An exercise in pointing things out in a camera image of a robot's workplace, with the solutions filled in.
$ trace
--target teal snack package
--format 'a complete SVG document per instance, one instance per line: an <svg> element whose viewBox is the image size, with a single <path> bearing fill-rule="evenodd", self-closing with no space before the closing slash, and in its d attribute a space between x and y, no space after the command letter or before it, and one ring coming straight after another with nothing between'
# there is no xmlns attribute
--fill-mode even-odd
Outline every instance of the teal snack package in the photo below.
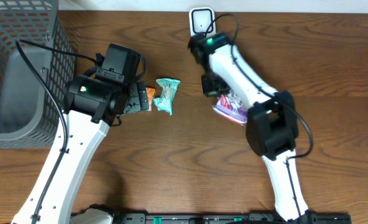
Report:
<svg viewBox="0 0 368 224"><path fill-rule="evenodd" d="M157 79L157 83L163 88L162 94L159 98L154 98L155 106L158 110L164 110L172 115L173 99L176 95L178 84L180 80L172 80L170 78Z"/></svg>

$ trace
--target wood grain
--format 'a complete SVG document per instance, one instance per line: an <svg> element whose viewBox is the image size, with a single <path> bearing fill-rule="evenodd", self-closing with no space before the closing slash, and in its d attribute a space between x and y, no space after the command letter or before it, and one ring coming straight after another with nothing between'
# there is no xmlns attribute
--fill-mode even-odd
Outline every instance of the wood grain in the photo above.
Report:
<svg viewBox="0 0 368 224"><path fill-rule="evenodd" d="M308 206L347 212L368 223L368 15L237 13L237 44L272 86L295 96L315 136L297 160ZM218 116L202 95L198 66L187 50L188 14L60 12L77 52L105 54L111 42L147 58L148 85L182 83L173 116L154 110L123 117L96 151L74 211L92 203L153 213L249 212L274 209L265 165L244 128ZM219 30L233 32L221 19ZM78 59L77 73L91 62ZM299 151L308 147L303 131ZM31 191L48 149L0 149L0 223L9 222Z"/></svg>

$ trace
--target black bracket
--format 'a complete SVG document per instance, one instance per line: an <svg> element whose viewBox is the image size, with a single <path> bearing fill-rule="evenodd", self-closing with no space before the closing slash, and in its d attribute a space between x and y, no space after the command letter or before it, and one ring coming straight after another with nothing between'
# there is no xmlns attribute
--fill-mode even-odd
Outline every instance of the black bracket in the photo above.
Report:
<svg viewBox="0 0 368 224"><path fill-rule="evenodd" d="M295 109L293 96L289 92L276 95ZM274 161L277 155L296 147L296 120L296 116L274 98L264 103L255 103L247 111L247 142L258 156L266 156Z"/></svg>

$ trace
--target orange snack package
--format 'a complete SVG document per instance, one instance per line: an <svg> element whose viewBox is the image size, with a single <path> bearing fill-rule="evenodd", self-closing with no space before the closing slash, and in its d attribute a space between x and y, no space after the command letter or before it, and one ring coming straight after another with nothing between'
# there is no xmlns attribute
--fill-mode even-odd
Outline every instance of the orange snack package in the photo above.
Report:
<svg viewBox="0 0 368 224"><path fill-rule="evenodd" d="M156 93L156 89L147 88L148 105L149 105L149 109L147 111L152 111L152 102L154 100L155 93Z"/></svg>

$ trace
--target wooden table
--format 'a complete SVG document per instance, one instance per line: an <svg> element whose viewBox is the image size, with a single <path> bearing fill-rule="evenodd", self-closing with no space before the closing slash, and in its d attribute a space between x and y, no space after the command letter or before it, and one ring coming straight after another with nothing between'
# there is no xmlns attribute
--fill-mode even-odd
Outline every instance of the wooden table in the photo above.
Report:
<svg viewBox="0 0 368 224"><path fill-rule="evenodd" d="M288 90L316 146L297 160L303 195L317 212L348 212L368 223L368 15L237 13L237 45L260 76ZM76 51L106 53L113 42L147 58L148 85L182 82L173 115L154 110L123 117L96 151L73 210L92 203L150 213L239 213L274 209L262 160L244 128L217 115L202 95L202 69L186 47L188 13L60 12ZM232 34L233 21L219 30ZM78 59L80 74L91 62ZM304 131L299 151L308 147ZM30 193L48 149L0 149L0 223Z"/></svg>

